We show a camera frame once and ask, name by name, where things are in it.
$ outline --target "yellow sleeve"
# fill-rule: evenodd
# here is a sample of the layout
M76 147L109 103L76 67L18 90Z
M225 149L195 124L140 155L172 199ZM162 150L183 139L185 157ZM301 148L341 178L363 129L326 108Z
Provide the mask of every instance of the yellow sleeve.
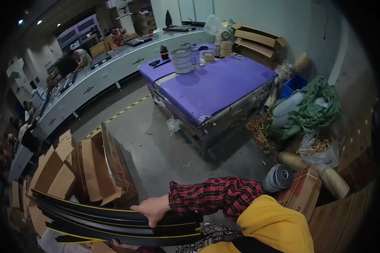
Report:
M261 195L239 216L244 236L254 237L284 253L314 253L304 215Z

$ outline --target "stack of black strips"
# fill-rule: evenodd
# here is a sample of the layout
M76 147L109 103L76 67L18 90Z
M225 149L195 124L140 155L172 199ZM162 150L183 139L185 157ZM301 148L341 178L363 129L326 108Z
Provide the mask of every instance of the stack of black strips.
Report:
M176 246L194 243L203 238L200 223L203 215L186 216L168 212L156 228L148 226L145 215L133 210L108 209L83 205L32 190L34 201L50 230L65 234L56 241L62 244L112 241L141 246Z

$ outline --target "red plaid sleeve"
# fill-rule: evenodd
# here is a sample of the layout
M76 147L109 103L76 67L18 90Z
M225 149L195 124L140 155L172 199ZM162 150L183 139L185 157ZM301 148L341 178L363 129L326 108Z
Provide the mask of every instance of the red plaid sleeve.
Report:
M258 182L235 176L207 179L194 185L170 182L169 204L180 213L198 211L204 215L223 210L224 217L236 221L258 196Z

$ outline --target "white workbench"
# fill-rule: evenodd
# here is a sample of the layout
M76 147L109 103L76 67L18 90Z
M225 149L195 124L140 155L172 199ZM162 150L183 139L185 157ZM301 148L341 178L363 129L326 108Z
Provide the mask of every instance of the white workbench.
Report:
M137 47L122 46L109 51L111 59L94 68L86 66L77 74L76 81L63 94L53 95L42 114L34 134L43 140L71 114L77 117L77 110L106 88L117 85L118 81L135 73L139 66L160 55L160 46L173 50L191 44L214 43L214 37L203 28L191 32L157 32L152 41ZM12 161L8 181L18 180L32 153L24 146L18 148Z

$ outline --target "concrete floor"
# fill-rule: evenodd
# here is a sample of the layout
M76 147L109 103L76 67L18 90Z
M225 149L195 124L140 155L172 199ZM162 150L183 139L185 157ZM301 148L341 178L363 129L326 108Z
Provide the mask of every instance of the concrete floor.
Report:
M131 104L149 94L145 80L137 75L112 88L79 112L59 134L71 129L81 141L94 129ZM139 193L139 201L169 192L169 182L192 184L211 177L239 176L261 181L272 164L262 163L261 149L248 130L239 131L214 151L220 162L205 162L193 144L179 131L167 130L167 115L149 97L110 123L107 129L120 143L128 169ZM205 217L215 224L236 224L223 218L222 212Z

